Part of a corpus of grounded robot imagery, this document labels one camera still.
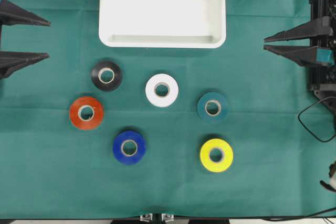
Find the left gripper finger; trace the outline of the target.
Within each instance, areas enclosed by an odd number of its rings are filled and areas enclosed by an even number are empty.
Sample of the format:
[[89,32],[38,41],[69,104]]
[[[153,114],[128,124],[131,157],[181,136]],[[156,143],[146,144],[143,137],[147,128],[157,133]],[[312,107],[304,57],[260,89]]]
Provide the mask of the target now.
[[50,22],[8,0],[1,0],[1,25],[50,26]]
[[47,53],[1,51],[1,79],[14,72],[49,58]]

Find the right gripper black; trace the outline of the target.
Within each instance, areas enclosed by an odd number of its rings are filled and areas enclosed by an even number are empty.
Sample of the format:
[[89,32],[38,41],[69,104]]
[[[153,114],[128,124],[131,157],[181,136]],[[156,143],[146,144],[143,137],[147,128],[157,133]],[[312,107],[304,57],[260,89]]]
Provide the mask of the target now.
[[264,42],[310,39],[310,46],[264,45],[308,71],[308,88],[315,94],[335,95],[335,0],[309,0],[311,21],[281,31]]

